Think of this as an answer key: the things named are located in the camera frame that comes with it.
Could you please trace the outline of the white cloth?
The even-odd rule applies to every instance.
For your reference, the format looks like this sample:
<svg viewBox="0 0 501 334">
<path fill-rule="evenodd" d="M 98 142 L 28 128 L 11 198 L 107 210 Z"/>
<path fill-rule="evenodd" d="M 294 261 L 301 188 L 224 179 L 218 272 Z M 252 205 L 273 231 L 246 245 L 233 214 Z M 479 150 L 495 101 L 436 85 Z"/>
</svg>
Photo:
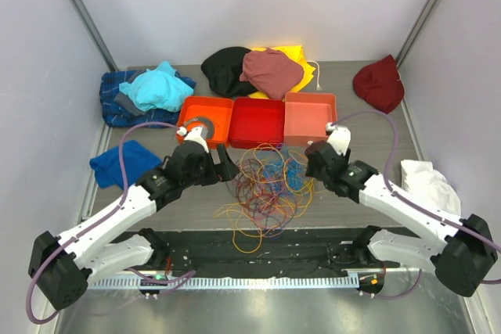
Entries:
<svg viewBox="0 0 501 334">
<path fill-rule="evenodd" d="M 446 177 L 434 169 L 431 161 L 402 160 L 402 188 L 419 196 L 429 205 L 447 213 L 462 216 L 461 201 Z"/>
</svg>

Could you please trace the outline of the yellow cloth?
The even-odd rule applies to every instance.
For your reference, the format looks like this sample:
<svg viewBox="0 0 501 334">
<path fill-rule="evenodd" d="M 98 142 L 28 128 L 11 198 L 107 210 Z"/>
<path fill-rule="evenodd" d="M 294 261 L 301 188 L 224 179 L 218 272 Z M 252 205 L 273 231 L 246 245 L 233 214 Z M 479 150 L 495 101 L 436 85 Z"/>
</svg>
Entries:
<svg viewBox="0 0 501 334">
<path fill-rule="evenodd" d="M 299 64 L 304 71 L 303 78 L 298 84 L 290 89 L 290 92 L 299 92 L 304 89 L 314 78 L 314 73 L 319 69 L 317 62 L 307 61 L 303 47 L 301 45 L 275 46 L 272 47 L 272 49 L 284 53 L 289 59 Z"/>
</svg>

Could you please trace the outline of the royal blue cloth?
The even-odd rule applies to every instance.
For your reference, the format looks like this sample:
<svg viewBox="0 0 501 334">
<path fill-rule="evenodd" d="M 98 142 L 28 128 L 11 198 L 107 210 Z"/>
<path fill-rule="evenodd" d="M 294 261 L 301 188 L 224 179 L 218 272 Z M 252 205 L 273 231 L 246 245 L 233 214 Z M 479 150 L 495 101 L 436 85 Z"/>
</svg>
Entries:
<svg viewBox="0 0 501 334">
<path fill-rule="evenodd" d="M 128 185 L 134 184 L 145 172 L 161 164 L 161 159 L 136 140 L 123 144 L 123 160 Z M 101 189 L 118 186 L 124 189 L 119 148 L 116 146 L 89 161 L 97 185 Z"/>
</svg>

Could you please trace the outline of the light blue cloth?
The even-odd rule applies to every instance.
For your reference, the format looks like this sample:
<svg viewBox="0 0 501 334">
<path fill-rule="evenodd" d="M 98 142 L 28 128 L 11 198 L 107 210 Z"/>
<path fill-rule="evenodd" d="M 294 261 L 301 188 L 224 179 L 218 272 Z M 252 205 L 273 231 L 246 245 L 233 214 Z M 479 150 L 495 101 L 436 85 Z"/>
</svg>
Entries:
<svg viewBox="0 0 501 334">
<path fill-rule="evenodd" d="M 155 69 L 137 76 L 132 83 L 120 83 L 119 91 L 143 112 L 178 112 L 185 100 L 193 95 L 194 89 L 176 74 L 177 70 L 168 61 L 163 61 Z"/>
</svg>

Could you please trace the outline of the salmon plastic bin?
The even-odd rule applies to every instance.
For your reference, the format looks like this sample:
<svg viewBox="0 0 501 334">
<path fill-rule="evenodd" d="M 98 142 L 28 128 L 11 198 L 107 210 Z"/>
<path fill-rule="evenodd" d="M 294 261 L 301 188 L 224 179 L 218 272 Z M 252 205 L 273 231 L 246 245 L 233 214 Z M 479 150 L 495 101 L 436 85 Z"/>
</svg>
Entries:
<svg viewBox="0 0 501 334">
<path fill-rule="evenodd" d="M 331 93 L 288 92 L 285 95 L 283 142 L 306 146 L 326 141 L 326 125 L 337 120 L 336 96 Z"/>
</svg>

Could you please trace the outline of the grey cloth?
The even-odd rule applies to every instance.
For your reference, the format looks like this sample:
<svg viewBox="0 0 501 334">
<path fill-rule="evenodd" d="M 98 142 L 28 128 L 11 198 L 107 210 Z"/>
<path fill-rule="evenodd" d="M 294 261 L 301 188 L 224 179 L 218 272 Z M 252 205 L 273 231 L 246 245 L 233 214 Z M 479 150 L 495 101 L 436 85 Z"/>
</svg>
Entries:
<svg viewBox="0 0 501 334">
<path fill-rule="evenodd" d="M 137 116 L 142 116 L 145 114 L 144 111 L 141 111 L 134 103 L 133 101 L 124 93 L 118 92 L 117 95 L 114 97 L 114 101 L 116 104 L 118 104 L 120 107 L 122 107 L 124 110 L 128 111 L 132 116 L 137 117 Z"/>
</svg>

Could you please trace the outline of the red plastic bin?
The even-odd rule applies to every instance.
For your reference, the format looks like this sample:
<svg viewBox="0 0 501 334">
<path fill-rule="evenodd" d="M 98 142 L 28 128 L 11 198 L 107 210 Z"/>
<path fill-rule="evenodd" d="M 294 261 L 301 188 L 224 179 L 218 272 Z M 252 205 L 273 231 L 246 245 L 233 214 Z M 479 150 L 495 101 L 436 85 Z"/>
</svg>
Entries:
<svg viewBox="0 0 501 334">
<path fill-rule="evenodd" d="M 285 103 L 274 99 L 238 98 L 232 108 L 229 144 L 253 149 L 261 144 L 283 142 Z"/>
</svg>

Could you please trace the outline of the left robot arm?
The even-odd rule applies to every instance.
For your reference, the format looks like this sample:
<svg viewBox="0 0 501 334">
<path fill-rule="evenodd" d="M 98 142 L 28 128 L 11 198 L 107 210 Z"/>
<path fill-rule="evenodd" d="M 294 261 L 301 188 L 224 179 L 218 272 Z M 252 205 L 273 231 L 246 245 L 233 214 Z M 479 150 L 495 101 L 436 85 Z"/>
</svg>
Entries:
<svg viewBox="0 0 501 334">
<path fill-rule="evenodd" d="M 123 242 L 114 240 L 179 199 L 185 189 L 234 179 L 239 168 L 223 144 L 216 150 L 217 163 L 200 142 L 184 141 L 161 165 L 125 187 L 119 199 L 87 221 L 59 235 L 41 233 L 31 252 L 26 308 L 31 308 L 35 289 L 55 311 L 61 311 L 79 300 L 93 282 L 116 272 L 141 265 L 151 271 L 161 269 L 168 251 L 153 230 L 143 229 Z"/>
</svg>

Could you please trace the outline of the black cloth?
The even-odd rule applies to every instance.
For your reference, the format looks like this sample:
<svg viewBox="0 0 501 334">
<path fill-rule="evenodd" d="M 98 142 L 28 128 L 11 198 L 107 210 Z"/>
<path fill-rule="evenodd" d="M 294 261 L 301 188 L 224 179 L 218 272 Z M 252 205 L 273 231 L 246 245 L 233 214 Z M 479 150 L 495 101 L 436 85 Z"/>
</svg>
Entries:
<svg viewBox="0 0 501 334">
<path fill-rule="evenodd" d="M 200 66 L 208 79 L 209 88 L 225 98 L 247 96 L 258 90 L 248 81 L 241 81 L 243 58 L 251 50 L 245 47 L 223 48 L 208 58 Z"/>
</svg>

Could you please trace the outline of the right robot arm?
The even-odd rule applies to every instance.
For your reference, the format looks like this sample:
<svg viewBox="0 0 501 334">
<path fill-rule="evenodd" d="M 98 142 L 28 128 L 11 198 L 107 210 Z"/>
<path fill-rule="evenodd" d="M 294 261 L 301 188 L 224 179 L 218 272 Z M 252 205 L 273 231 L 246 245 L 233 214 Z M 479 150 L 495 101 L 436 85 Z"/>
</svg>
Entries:
<svg viewBox="0 0 501 334">
<path fill-rule="evenodd" d="M 473 296 L 486 282 L 499 253 L 486 220 L 476 214 L 463 218 L 438 208 L 426 209 L 377 169 L 360 160 L 351 162 L 348 154 L 339 154 L 328 142 L 312 143 L 305 155 L 307 176 L 412 232 L 411 236 L 392 235 L 382 228 L 369 228 L 353 249 L 357 264 L 369 268 L 378 261 L 392 261 L 419 268 L 463 297 Z"/>
</svg>

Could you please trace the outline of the dark blue plaid cloth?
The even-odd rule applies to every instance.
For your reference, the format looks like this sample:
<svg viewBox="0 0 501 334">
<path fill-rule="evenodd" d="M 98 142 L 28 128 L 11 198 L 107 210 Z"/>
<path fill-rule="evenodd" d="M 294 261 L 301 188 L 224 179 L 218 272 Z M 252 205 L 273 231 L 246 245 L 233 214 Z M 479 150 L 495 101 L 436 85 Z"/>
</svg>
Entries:
<svg viewBox="0 0 501 334">
<path fill-rule="evenodd" d="M 115 101 L 115 97 L 120 93 L 119 84 L 123 82 L 133 82 L 145 70 L 127 70 L 105 73 L 101 78 L 99 88 L 99 100 L 102 106 L 102 118 L 109 127 L 132 127 L 145 122 L 164 122 L 176 124 L 180 112 L 169 112 L 167 110 L 149 110 L 144 114 L 135 115 L 126 107 Z"/>
</svg>

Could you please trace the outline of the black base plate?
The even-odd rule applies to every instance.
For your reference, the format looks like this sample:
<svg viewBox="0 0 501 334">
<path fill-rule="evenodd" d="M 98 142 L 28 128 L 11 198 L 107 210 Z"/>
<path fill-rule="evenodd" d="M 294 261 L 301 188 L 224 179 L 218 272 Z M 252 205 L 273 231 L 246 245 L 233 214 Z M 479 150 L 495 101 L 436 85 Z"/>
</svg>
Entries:
<svg viewBox="0 0 501 334">
<path fill-rule="evenodd" d="M 350 269 L 395 268 L 358 242 L 363 228 L 292 228 L 261 237 L 231 230 L 158 232 L 168 254 L 139 271 L 170 271 L 198 278 L 323 278 Z"/>
</svg>

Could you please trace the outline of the dusty pink cloth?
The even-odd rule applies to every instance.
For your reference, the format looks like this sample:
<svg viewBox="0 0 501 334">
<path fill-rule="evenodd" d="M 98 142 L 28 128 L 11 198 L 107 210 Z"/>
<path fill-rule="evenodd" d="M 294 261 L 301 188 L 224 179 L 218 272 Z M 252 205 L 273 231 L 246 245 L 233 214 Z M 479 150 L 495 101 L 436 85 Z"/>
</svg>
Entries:
<svg viewBox="0 0 501 334">
<path fill-rule="evenodd" d="M 249 82 L 270 99 L 281 100 L 304 76 L 304 69 L 285 53 L 267 48 L 250 51 L 243 58 L 240 81 Z"/>
</svg>

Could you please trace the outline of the maroon cloth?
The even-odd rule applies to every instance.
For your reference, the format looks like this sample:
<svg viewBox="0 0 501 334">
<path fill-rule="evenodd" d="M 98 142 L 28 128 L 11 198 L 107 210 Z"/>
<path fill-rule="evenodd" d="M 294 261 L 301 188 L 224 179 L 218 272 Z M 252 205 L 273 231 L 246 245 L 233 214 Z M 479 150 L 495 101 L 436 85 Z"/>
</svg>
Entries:
<svg viewBox="0 0 501 334">
<path fill-rule="evenodd" d="M 364 66 L 354 76 L 352 83 L 353 90 L 360 99 L 386 114 L 398 107 L 405 94 L 396 61 L 392 55 Z"/>
</svg>

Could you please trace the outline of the grey tape roll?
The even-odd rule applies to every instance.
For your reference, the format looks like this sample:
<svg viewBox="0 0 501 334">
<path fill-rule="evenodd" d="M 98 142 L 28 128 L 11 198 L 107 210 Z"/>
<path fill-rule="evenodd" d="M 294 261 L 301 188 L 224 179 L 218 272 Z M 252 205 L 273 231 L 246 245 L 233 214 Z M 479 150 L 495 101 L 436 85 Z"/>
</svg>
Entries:
<svg viewBox="0 0 501 334">
<path fill-rule="evenodd" d="M 210 140 L 215 133 L 215 122 L 208 117 L 194 117 L 187 121 L 185 121 L 182 127 L 185 127 L 188 131 L 190 131 L 193 127 L 205 125 L 209 129 L 207 140 Z"/>
</svg>

